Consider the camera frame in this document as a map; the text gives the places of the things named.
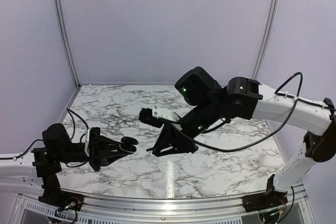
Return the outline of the black earbud charging case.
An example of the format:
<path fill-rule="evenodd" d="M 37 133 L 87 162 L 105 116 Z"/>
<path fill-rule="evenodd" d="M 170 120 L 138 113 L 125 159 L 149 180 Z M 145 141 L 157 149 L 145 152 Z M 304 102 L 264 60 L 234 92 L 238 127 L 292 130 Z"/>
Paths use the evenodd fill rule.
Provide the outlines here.
<path fill-rule="evenodd" d="M 127 152 L 127 153 L 135 153 L 137 151 L 136 146 L 139 142 L 132 137 L 125 136 L 120 140 L 120 149 Z"/>

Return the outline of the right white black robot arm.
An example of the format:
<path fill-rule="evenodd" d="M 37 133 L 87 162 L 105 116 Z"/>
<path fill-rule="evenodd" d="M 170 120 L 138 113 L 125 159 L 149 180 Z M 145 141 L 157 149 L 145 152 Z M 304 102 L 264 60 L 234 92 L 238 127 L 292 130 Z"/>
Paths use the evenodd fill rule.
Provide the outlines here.
<path fill-rule="evenodd" d="M 182 118 L 166 109 L 150 112 L 162 130 L 151 149 L 158 157 L 194 153 L 199 146 L 196 137 L 220 119 L 266 119 L 306 130 L 296 154 L 268 179 L 267 190 L 260 195 L 265 207 L 273 206 L 314 165 L 335 155 L 335 108 L 329 99 L 309 102 L 245 77 L 234 77 L 222 87 L 202 67 L 184 74 L 175 88 L 192 110 Z"/>

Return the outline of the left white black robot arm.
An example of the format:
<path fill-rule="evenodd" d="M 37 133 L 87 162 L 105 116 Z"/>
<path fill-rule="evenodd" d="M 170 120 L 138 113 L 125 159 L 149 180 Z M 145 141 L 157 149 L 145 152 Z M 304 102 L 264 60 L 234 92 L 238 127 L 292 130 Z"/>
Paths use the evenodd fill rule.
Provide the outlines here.
<path fill-rule="evenodd" d="M 61 190 L 57 174 L 62 164 L 85 163 L 95 172 L 115 161 L 136 152 L 138 141 L 132 137 L 123 137 L 120 141 L 107 138 L 100 133 L 100 128 L 86 130 L 79 142 L 72 142 L 61 123 L 51 125 L 43 131 L 40 141 L 43 147 L 34 148 L 9 157 L 1 156 L 1 178 L 21 177 L 31 183 L 41 182 L 42 198 L 47 198 L 54 205 L 66 202 L 66 193 Z"/>

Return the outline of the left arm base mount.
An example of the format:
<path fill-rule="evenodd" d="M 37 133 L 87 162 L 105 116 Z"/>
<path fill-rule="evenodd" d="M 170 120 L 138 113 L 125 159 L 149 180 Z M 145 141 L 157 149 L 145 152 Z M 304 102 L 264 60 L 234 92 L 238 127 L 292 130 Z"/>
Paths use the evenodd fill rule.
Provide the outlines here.
<path fill-rule="evenodd" d="M 40 202 L 58 207 L 61 210 L 80 211 L 83 203 L 83 195 L 68 191 L 47 191 L 38 197 Z"/>

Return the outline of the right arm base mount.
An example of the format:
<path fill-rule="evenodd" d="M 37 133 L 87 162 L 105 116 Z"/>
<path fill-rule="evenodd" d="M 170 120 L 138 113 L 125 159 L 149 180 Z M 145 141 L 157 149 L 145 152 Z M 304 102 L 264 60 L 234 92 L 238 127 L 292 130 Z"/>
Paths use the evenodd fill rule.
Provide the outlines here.
<path fill-rule="evenodd" d="M 246 212 L 260 211 L 281 206 L 288 202 L 286 194 L 266 195 L 264 193 L 245 195 L 242 198 Z"/>

